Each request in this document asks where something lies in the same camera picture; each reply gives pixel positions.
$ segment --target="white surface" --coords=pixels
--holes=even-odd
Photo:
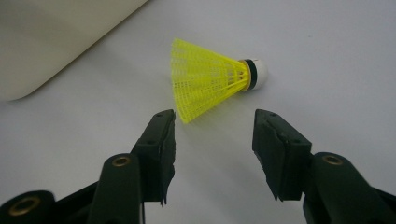
[[[0,1],[0,100],[36,90],[146,1]]]
[[[394,1],[150,1],[35,94],[0,103],[0,203],[32,189],[61,199],[130,151],[152,115],[175,107],[174,37],[263,59],[270,76],[191,124],[177,119],[168,205],[147,203],[148,224],[305,223],[301,202],[275,202],[265,183],[256,108],[396,194],[395,23]]]

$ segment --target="black plastic arm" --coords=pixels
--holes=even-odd
[[[175,153],[175,113],[165,110],[152,117],[131,153],[105,162],[98,182],[58,202],[49,191],[26,192],[0,207],[0,222],[145,223],[144,202],[166,202]]]
[[[256,110],[253,151],[280,200],[305,194],[308,224],[394,224],[395,197],[372,188],[342,156],[310,153],[311,143],[279,115]]]

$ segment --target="screw hole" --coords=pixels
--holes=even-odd
[[[129,159],[128,157],[118,157],[116,159],[114,159],[114,161],[112,162],[113,166],[124,166],[127,165],[131,162],[131,159]]]
[[[9,208],[8,213],[13,216],[21,216],[29,213],[34,208],[38,207],[40,204],[40,198],[37,196],[26,197],[14,203],[11,208]]]
[[[340,159],[338,159],[335,156],[324,156],[323,160],[331,165],[342,165],[343,164],[343,161],[341,161]]]

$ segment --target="shuttlecock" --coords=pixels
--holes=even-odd
[[[264,63],[234,60],[181,39],[171,51],[175,103],[185,123],[239,91],[258,89],[268,77]]]

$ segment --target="black band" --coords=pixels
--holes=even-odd
[[[254,64],[253,61],[250,59],[245,59],[245,62],[247,62],[248,69],[250,70],[250,85],[248,86],[247,90],[252,90],[257,83],[257,68],[256,64]]]

